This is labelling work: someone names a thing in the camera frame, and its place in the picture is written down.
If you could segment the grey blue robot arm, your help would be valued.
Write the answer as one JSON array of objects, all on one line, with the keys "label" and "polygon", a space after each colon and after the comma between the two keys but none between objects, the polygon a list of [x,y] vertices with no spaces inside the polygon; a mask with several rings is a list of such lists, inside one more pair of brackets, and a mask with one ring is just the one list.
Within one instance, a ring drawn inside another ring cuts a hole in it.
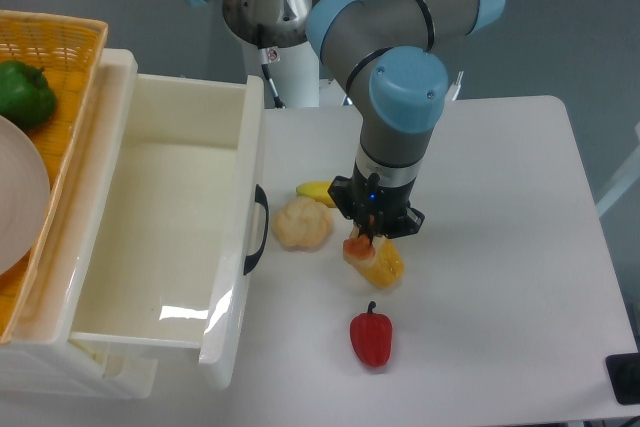
[{"label": "grey blue robot arm", "polygon": [[[211,0],[186,0],[194,6]],[[495,22],[506,0],[222,0],[227,28],[249,52],[249,68],[267,83],[274,104],[291,104],[302,62],[314,54],[362,117],[350,177],[329,195],[369,239],[417,233],[423,214],[410,202],[433,130],[453,99],[447,71],[434,55],[444,41]]]}]

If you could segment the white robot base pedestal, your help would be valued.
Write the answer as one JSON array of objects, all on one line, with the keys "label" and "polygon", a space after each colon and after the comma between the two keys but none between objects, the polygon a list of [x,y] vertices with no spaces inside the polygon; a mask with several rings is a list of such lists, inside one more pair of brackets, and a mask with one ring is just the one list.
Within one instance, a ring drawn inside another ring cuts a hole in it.
[{"label": "white robot base pedestal", "polygon": [[262,79],[267,108],[317,107],[319,60],[306,21],[320,0],[223,0],[226,27],[245,71]]}]

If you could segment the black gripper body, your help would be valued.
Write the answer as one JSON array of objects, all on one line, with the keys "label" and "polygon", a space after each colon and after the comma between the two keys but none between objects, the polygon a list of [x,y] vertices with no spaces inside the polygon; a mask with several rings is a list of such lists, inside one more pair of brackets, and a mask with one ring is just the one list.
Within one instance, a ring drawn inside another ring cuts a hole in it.
[{"label": "black gripper body", "polygon": [[399,238],[417,234],[425,219],[410,203],[415,180],[390,186],[380,173],[365,176],[354,165],[350,178],[334,178],[329,194],[344,218],[365,224],[366,235],[374,228],[376,237]]}]

